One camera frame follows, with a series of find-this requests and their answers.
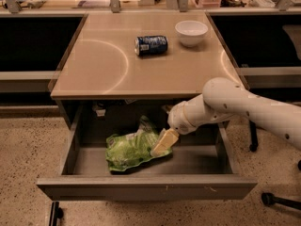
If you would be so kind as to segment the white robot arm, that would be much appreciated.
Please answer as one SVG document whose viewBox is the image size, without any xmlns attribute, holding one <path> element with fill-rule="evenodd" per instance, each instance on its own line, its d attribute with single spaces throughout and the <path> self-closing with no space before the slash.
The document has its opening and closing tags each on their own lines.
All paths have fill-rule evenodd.
<svg viewBox="0 0 301 226">
<path fill-rule="evenodd" d="M 196 131 L 201 125 L 227 121 L 239 115 L 301 149 L 301 107 L 261 97 L 227 78 L 206 82 L 197 97 L 174 105 L 168 112 L 169 128 L 161 133 L 150 154 L 159 157 L 180 135 Z"/>
</svg>

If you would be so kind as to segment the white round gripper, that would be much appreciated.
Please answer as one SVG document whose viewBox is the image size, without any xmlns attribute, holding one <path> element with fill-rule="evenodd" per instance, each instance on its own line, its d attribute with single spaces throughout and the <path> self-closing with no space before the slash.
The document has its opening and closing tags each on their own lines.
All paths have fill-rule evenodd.
<svg viewBox="0 0 301 226">
<path fill-rule="evenodd" d="M 196 106 L 183 101 L 174 105 L 168 114 L 167 123 L 171 127 L 163 129 L 158 141 L 151 149 L 152 156 L 161 156 L 166 153 L 179 139 L 180 135 L 195 132 L 198 128 L 194 125 L 191 115 L 196 112 Z"/>
</svg>

